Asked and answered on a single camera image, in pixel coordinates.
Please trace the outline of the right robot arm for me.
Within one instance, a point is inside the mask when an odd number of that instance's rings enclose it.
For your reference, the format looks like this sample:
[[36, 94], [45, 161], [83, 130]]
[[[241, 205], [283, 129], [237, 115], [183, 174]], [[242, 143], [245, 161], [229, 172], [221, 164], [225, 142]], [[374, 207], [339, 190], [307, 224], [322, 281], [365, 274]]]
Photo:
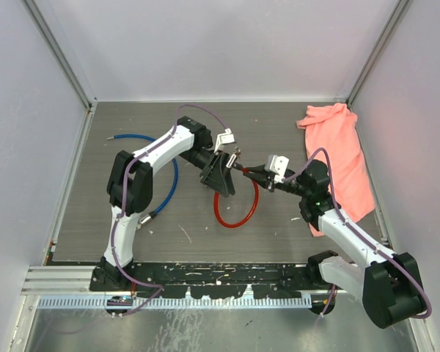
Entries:
[[416, 260], [385, 247], [350, 219], [334, 199], [327, 165], [309, 161], [298, 175], [287, 165], [286, 157], [272, 155], [267, 164], [248, 168], [244, 175], [270, 192], [299, 196], [302, 219], [352, 260], [348, 263], [332, 251], [311, 256], [308, 283], [317, 289], [330, 284], [347, 291], [380, 329], [429, 312]]

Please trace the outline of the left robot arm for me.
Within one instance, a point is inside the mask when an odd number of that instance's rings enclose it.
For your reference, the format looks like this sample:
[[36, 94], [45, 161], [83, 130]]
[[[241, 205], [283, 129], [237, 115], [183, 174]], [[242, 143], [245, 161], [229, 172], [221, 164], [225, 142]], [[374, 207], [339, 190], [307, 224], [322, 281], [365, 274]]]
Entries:
[[93, 271], [93, 279], [115, 290], [125, 290], [132, 280], [133, 240], [141, 214], [153, 198], [157, 172], [181, 156], [200, 169], [200, 181], [212, 191], [228, 197], [235, 193], [231, 177], [234, 162], [223, 151], [235, 143], [229, 128], [216, 138], [203, 124], [181, 117], [163, 136], [129, 153], [119, 152], [113, 163], [107, 192], [111, 204], [109, 243]]

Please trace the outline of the pink cloth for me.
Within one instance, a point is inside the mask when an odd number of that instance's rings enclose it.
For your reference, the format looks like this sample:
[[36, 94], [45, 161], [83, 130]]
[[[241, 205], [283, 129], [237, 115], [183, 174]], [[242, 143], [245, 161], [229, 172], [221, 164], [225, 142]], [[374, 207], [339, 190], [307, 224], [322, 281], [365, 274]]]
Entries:
[[335, 103], [308, 106], [305, 117], [296, 122], [305, 130], [308, 156], [320, 147], [329, 154], [336, 201], [354, 222], [375, 209], [357, 121], [358, 116], [346, 104]]

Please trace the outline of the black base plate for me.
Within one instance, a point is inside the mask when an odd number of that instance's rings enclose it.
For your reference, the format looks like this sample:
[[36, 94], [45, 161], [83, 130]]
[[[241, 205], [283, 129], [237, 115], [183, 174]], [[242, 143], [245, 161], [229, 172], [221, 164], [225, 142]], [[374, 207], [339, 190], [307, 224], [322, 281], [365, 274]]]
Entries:
[[92, 292], [133, 291], [150, 297], [160, 286], [163, 298], [240, 298], [248, 288], [253, 298], [299, 298], [304, 291], [331, 289], [303, 264], [290, 263], [130, 263], [125, 272], [98, 263], [92, 272]]

